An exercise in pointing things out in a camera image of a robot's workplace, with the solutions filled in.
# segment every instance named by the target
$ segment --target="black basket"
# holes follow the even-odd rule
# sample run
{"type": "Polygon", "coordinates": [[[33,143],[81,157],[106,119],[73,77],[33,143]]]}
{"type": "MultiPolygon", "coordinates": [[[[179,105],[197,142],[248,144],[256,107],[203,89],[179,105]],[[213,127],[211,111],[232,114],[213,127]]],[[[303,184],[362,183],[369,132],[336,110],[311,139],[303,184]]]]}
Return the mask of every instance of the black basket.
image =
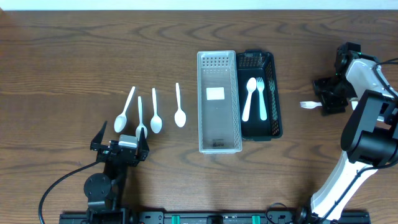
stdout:
{"type": "Polygon", "coordinates": [[[264,80],[264,102],[267,119],[262,121],[259,114],[259,93],[255,90],[251,98],[250,117],[244,122],[241,119],[242,137],[254,141],[270,141],[280,138],[282,119],[280,117],[278,87],[276,82],[274,56],[261,50],[247,50],[236,55],[238,70],[239,109],[241,118],[244,104],[248,97],[246,85],[250,78],[261,77],[264,80]]]}

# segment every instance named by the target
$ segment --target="wooden table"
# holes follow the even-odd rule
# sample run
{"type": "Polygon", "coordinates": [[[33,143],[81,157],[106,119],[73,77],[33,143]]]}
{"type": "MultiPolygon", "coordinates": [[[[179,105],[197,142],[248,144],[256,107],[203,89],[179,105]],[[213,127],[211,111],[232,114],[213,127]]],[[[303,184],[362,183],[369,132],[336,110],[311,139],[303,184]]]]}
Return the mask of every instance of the wooden table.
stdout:
{"type": "MultiPolygon", "coordinates": [[[[95,160],[89,144],[105,120],[104,141],[118,139],[113,121],[130,88],[129,130],[153,115],[150,155],[129,172],[123,203],[137,210],[265,210],[303,204],[326,181],[341,153],[351,114],[322,117],[299,101],[317,100],[311,80],[334,74],[346,41],[381,60],[398,56],[394,11],[102,11],[5,12],[0,17],[0,223],[38,223],[37,206],[59,177],[95,160]],[[275,56],[284,135],[245,141],[243,152],[198,152],[197,52],[263,49],[275,56]],[[174,123],[175,82],[187,123],[174,123]]],[[[398,67],[383,68],[398,87],[398,67]]],[[[63,211],[85,211],[83,184],[103,165],[56,186],[44,203],[47,223],[63,211]]],[[[398,222],[398,170],[380,170],[347,208],[367,209],[374,223],[398,222]]]]}

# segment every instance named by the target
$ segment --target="plastic spoon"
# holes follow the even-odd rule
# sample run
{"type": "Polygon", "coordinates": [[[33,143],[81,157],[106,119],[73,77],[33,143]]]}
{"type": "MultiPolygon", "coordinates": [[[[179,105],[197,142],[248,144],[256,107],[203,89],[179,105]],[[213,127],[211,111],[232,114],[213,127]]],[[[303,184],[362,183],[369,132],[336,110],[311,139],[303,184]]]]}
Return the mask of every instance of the plastic spoon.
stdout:
{"type": "Polygon", "coordinates": [[[154,133],[159,133],[162,129],[162,119],[157,115],[157,103],[155,88],[152,88],[152,101],[154,102],[154,117],[150,121],[150,128],[154,133]]]}
{"type": "Polygon", "coordinates": [[[133,86],[131,88],[129,96],[127,97],[126,104],[124,105],[123,112],[119,116],[117,116],[116,119],[114,120],[113,128],[114,128],[114,131],[116,131],[117,133],[121,132],[124,129],[124,127],[126,126],[126,123],[127,123],[126,111],[127,111],[127,108],[129,107],[129,104],[130,104],[130,101],[131,101],[132,95],[134,94],[135,89],[136,89],[135,86],[133,86]]]}
{"type": "Polygon", "coordinates": [[[147,136],[148,136],[147,127],[145,127],[144,123],[142,122],[142,101],[141,101],[141,96],[138,96],[138,114],[139,114],[139,126],[136,129],[136,137],[137,137],[137,140],[139,141],[139,136],[141,134],[141,129],[142,128],[144,128],[145,138],[147,138],[147,136]]]}
{"type": "Polygon", "coordinates": [[[175,92],[177,94],[177,106],[178,110],[175,112],[174,120],[178,127],[182,128],[187,121],[187,115],[181,110],[181,96],[180,96],[180,86],[178,83],[175,84],[175,92]]]}
{"type": "Polygon", "coordinates": [[[251,104],[251,95],[257,88],[257,83],[255,78],[250,78],[248,84],[246,85],[248,89],[248,98],[246,99],[246,103],[243,109],[242,121],[249,120],[249,113],[250,113],[250,104],[251,104]]]}

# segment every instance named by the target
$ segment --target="utensil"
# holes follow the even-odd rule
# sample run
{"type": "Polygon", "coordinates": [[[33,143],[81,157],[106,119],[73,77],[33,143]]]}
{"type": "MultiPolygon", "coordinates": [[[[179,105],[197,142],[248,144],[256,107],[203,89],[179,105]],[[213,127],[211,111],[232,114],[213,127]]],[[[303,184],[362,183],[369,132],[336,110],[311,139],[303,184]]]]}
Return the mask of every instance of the utensil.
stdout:
{"type": "Polygon", "coordinates": [[[243,109],[242,120],[248,121],[249,120],[249,113],[250,113],[250,104],[251,104],[251,95],[253,94],[254,90],[257,88],[257,83],[255,78],[250,78],[248,84],[246,85],[248,89],[248,98],[246,99],[246,103],[243,109]]]}
{"type": "Polygon", "coordinates": [[[136,137],[137,140],[139,141],[139,136],[141,134],[141,129],[144,128],[145,132],[145,138],[148,136],[148,130],[147,127],[144,126],[144,123],[142,123],[142,101],[141,101],[141,96],[138,96],[138,114],[139,114],[139,125],[136,129],[136,137]]]}
{"type": "Polygon", "coordinates": [[[262,119],[263,121],[267,119],[266,104],[264,103],[264,95],[262,94],[264,88],[265,86],[262,78],[257,78],[257,90],[259,91],[260,97],[260,119],[262,119]]]}
{"type": "Polygon", "coordinates": [[[180,96],[180,85],[178,83],[175,84],[175,92],[177,94],[177,106],[178,110],[175,112],[174,120],[178,127],[182,128],[187,121],[187,115],[185,115],[184,111],[181,110],[181,96],[180,96]]]}
{"type": "Polygon", "coordinates": [[[314,102],[314,101],[303,101],[300,102],[300,106],[305,109],[314,109],[317,106],[322,106],[322,104],[320,102],[314,102]]]}
{"type": "Polygon", "coordinates": [[[126,104],[124,105],[124,109],[123,112],[116,117],[116,119],[114,120],[114,124],[113,124],[113,128],[114,131],[116,131],[117,133],[121,132],[124,127],[126,126],[127,123],[127,117],[126,117],[126,111],[127,108],[129,107],[132,95],[134,94],[134,90],[136,89],[135,86],[133,86],[130,90],[129,96],[127,97],[127,101],[126,104]]]}
{"type": "Polygon", "coordinates": [[[150,128],[152,128],[152,131],[157,134],[162,129],[162,119],[157,115],[155,88],[152,88],[152,101],[154,102],[154,117],[150,121],[150,128]]]}

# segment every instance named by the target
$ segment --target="white sticker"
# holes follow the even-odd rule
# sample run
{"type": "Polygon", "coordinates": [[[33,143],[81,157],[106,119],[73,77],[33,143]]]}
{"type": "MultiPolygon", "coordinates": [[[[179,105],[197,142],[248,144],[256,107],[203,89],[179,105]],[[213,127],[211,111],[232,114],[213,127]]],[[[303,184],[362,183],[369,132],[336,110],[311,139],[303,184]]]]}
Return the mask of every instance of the white sticker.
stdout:
{"type": "Polygon", "coordinates": [[[207,100],[223,100],[225,99],[224,87],[206,88],[206,96],[207,100]]]}

